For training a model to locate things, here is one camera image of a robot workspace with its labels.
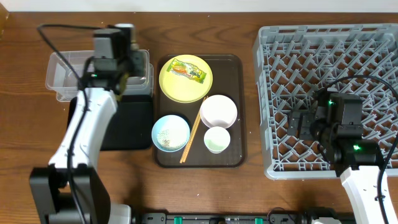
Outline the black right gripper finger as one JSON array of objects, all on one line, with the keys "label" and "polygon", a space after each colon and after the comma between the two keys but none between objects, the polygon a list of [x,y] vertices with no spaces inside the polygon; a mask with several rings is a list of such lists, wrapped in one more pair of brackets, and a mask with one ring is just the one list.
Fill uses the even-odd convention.
[{"label": "black right gripper finger", "polygon": [[315,121],[315,115],[313,113],[303,113],[302,115],[302,126],[301,126],[301,138],[302,139],[313,139],[312,124]]},{"label": "black right gripper finger", "polygon": [[302,128],[302,112],[291,111],[288,114],[288,136],[299,137]]}]

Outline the green snack wrapper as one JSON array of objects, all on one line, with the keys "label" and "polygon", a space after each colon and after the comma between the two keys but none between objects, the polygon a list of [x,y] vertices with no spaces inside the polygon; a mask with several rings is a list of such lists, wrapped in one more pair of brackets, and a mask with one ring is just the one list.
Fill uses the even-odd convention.
[{"label": "green snack wrapper", "polygon": [[203,83],[207,73],[198,68],[196,65],[188,62],[180,61],[176,58],[172,59],[167,67],[167,71],[175,75],[180,75],[198,83]]}]

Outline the pale green cup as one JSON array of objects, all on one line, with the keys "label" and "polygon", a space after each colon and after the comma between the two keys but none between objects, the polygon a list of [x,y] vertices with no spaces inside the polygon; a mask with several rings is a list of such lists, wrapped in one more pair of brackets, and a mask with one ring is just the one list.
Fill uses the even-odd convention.
[{"label": "pale green cup", "polygon": [[205,133],[203,140],[210,152],[219,154],[229,146],[231,136],[225,128],[215,126]]}]

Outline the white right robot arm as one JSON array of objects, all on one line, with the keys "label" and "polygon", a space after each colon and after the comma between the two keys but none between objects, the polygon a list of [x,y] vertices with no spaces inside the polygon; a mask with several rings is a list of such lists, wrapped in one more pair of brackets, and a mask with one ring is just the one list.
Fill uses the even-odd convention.
[{"label": "white right robot arm", "polygon": [[397,223],[389,194],[388,160],[379,144],[363,138],[363,102],[358,95],[328,91],[313,111],[291,111],[287,134],[316,141],[348,194],[356,223]]}]

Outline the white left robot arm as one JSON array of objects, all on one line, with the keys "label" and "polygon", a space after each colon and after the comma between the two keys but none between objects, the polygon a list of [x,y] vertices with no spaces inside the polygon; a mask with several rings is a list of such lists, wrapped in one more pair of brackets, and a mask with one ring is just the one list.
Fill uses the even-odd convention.
[{"label": "white left robot arm", "polygon": [[41,223],[131,223],[132,208],[111,202],[98,173],[98,158],[117,97],[133,75],[127,47],[98,47],[80,78],[76,107],[63,141],[45,167],[35,167],[30,189]]}]

